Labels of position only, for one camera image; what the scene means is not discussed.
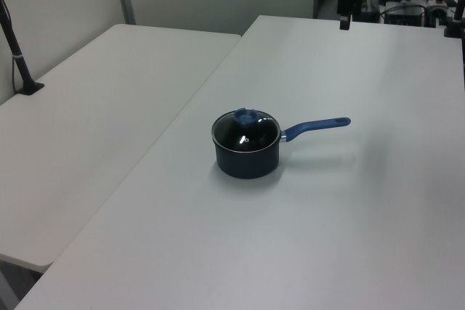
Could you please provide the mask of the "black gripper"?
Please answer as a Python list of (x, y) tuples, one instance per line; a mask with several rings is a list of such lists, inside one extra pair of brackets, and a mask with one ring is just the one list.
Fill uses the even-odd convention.
[(341, 16), (340, 21), (339, 21), (340, 30), (349, 30), (350, 23), (351, 23), (351, 20), (350, 20), (351, 12), (352, 12), (352, 0), (339, 0), (339, 15)]

